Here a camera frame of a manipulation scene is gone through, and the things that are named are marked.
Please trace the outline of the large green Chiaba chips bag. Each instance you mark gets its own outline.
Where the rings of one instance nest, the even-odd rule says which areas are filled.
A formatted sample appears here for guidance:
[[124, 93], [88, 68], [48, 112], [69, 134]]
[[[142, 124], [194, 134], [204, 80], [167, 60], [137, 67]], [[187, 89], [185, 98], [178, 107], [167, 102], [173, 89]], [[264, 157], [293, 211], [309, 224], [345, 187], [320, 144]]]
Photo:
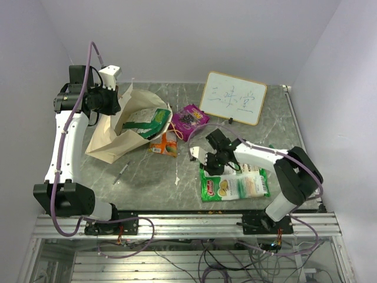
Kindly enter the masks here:
[[234, 165], [225, 166], [222, 175], [211, 176], [200, 169], [201, 200], [222, 202], [248, 198], [269, 197], [267, 173], [264, 169], [249, 164], [241, 164], [240, 170]]

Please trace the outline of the beige paper bag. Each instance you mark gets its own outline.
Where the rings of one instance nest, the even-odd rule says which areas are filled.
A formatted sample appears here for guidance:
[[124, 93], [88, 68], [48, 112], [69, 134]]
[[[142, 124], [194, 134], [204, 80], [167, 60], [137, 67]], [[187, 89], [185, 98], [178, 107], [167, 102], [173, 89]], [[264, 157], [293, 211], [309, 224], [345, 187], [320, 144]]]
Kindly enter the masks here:
[[114, 116], [102, 115], [85, 154], [112, 164], [124, 154], [149, 143], [133, 130], [123, 130], [123, 124], [134, 112], [148, 108], [171, 110], [158, 95], [135, 89], [133, 85], [118, 96], [121, 111]]

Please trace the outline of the purple grape candy bag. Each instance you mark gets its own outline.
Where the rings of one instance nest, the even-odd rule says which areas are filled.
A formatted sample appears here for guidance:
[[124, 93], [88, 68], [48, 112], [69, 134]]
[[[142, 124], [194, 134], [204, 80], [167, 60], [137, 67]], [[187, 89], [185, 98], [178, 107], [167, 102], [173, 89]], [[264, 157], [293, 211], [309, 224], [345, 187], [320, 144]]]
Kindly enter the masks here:
[[210, 117], [194, 104], [183, 107], [174, 113], [170, 122], [169, 130], [183, 141], [187, 141], [191, 133], [199, 126], [207, 124]]

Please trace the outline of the small green snack bag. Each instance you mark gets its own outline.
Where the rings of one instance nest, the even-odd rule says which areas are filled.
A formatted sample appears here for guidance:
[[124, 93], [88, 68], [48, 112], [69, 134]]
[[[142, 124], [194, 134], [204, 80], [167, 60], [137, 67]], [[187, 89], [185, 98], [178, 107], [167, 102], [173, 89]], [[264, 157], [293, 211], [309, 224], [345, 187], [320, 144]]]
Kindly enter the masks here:
[[151, 140], [168, 122], [171, 111], [164, 108], [145, 108], [133, 112], [123, 124], [122, 130], [132, 130], [144, 139]]

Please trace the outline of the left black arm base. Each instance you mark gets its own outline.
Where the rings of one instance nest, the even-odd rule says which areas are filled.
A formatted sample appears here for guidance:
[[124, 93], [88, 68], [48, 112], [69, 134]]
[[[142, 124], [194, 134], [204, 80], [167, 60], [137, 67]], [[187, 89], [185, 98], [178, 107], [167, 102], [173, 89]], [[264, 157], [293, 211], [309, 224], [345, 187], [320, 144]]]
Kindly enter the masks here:
[[[112, 216], [111, 221], [128, 219], [136, 217], [132, 212], [118, 211], [115, 204], [111, 203]], [[117, 223], [89, 223], [87, 222], [84, 229], [84, 234], [88, 236], [103, 236], [103, 235], [136, 235], [138, 232], [138, 219], [122, 221]]]

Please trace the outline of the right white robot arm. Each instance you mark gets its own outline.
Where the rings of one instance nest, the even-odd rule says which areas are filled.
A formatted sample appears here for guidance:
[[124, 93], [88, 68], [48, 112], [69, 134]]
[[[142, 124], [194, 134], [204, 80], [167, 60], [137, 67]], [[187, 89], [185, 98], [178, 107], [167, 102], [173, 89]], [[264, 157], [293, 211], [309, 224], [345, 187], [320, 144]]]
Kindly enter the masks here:
[[232, 163], [255, 165], [276, 175], [281, 192], [259, 220], [260, 228], [266, 233], [277, 230], [280, 220], [310, 200], [317, 189], [323, 192], [323, 177], [301, 147], [277, 150], [244, 139], [231, 141], [219, 129], [207, 135], [206, 140], [215, 150], [214, 153], [206, 153], [201, 162], [207, 173], [223, 173], [224, 167]]

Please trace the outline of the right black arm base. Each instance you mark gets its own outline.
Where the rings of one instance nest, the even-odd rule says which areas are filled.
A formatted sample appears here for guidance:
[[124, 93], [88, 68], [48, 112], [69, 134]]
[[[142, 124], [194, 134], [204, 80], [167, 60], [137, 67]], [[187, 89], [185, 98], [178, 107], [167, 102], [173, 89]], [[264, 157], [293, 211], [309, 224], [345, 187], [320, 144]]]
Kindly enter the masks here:
[[236, 225], [242, 227], [245, 235], [274, 235], [279, 232], [289, 235], [294, 232], [290, 216], [274, 222], [262, 210], [247, 211]]

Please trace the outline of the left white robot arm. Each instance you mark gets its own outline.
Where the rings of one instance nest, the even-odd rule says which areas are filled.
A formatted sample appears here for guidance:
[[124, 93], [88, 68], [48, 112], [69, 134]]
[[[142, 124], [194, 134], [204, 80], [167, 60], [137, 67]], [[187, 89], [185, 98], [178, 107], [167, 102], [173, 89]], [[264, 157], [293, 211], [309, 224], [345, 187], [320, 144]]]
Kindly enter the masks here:
[[80, 160], [85, 131], [91, 113], [115, 115], [118, 102], [117, 78], [121, 68], [109, 65], [97, 70], [83, 65], [69, 67], [70, 81], [54, 99], [56, 135], [51, 164], [42, 184], [34, 186], [33, 195], [46, 213], [55, 216], [88, 216], [99, 221], [107, 234], [120, 228], [113, 215], [114, 205], [96, 198], [92, 189], [82, 185]]

